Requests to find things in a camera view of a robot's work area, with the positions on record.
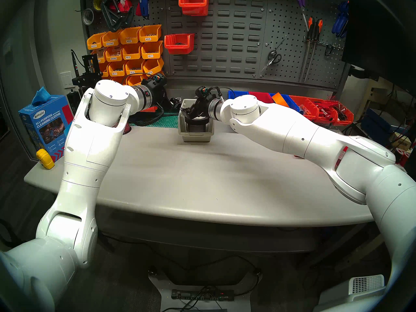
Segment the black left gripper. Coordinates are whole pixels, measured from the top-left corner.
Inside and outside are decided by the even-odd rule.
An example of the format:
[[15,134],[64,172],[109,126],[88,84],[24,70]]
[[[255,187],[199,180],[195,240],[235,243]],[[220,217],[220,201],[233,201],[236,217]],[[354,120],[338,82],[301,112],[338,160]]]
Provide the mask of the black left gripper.
[[148,84],[151,93],[150,107],[157,106],[165,111],[175,111],[175,105],[181,105],[181,98],[167,97],[166,89],[163,85]]

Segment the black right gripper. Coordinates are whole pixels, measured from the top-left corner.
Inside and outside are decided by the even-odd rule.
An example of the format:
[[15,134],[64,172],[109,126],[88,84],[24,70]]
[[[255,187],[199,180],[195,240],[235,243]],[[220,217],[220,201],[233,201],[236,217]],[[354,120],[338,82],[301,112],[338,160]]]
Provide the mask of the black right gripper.
[[185,118],[192,118],[192,123],[203,123],[203,118],[211,118],[209,107],[213,99],[196,99],[193,106],[181,107]]

